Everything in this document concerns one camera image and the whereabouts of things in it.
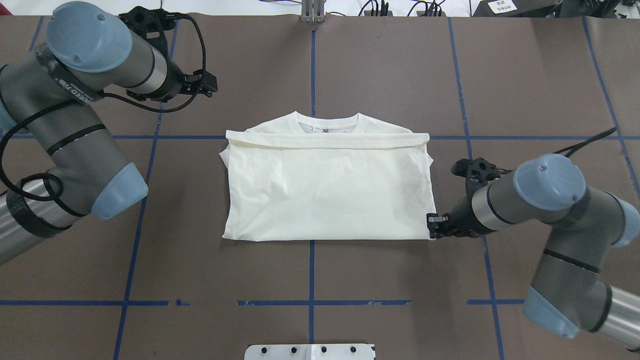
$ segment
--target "white t-shirt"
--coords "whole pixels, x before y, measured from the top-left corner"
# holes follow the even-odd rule
[[[227,131],[233,240],[428,239],[428,134],[297,112]]]

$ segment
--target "gray robot arm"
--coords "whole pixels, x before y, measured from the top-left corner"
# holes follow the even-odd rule
[[[21,192],[10,188],[0,197],[0,265],[89,213],[107,220],[147,195],[134,163],[87,106],[103,88],[115,84],[165,102],[188,87],[188,76],[119,18],[79,1],[53,15],[46,43],[0,70],[0,125],[11,129],[73,100],[27,125],[55,163],[48,173],[60,183],[27,178],[17,184]]]
[[[469,164],[469,169],[474,167],[493,165],[479,159]],[[607,248],[625,246],[640,232],[637,210],[613,194],[586,186],[580,170],[558,154],[528,161],[485,183],[451,213],[428,215],[432,237],[476,237],[530,219],[550,225],[525,299],[525,315],[567,338],[584,329],[638,350],[640,297],[605,284],[598,275]]]

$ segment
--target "silver arm segment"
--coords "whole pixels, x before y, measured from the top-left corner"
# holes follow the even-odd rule
[[[46,44],[0,72],[2,127],[11,128],[63,101],[83,99],[75,84],[47,69],[42,60],[47,53],[55,55],[49,59],[52,66],[64,65],[74,81],[94,92],[116,84],[140,94],[157,94],[163,88],[175,95],[181,86],[175,74],[168,74],[158,51],[118,18],[88,3],[67,3],[54,11]],[[40,117],[28,130],[51,156],[55,166],[49,173],[61,180],[64,191],[59,199],[45,202],[25,199],[11,190],[0,197],[0,265],[89,213],[107,220],[148,191],[135,165],[91,107],[81,101]],[[48,180],[18,186],[41,196],[58,190]]]
[[[599,273],[609,247],[638,235],[640,215],[615,195],[587,187],[568,158],[548,154],[528,161],[443,218],[441,229],[455,236],[480,236],[530,219],[551,225],[524,313],[567,338],[583,329],[639,350],[640,297],[605,284]]]

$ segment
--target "sticker label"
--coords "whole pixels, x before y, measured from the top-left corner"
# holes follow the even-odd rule
[[[488,4],[493,13],[506,13],[512,12],[513,10],[518,10],[518,8],[513,4],[512,0],[498,0],[492,1]]]

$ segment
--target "shirt neckline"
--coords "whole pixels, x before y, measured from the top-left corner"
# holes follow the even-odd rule
[[[361,113],[357,113],[352,117],[346,117],[341,119],[319,119],[315,117],[308,117],[294,111],[293,113],[287,115],[287,121],[293,133],[297,134],[306,134],[313,135],[315,133],[307,133],[302,130],[302,127],[298,123],[302,123],[304,125],[312,126],[319,129],[344,129],[347,127],[354,127],[353,131],[347,134],[355,134],[362,133],[364,131],[364,127],[366,126],[366,122],[364,120],[364,115]]]

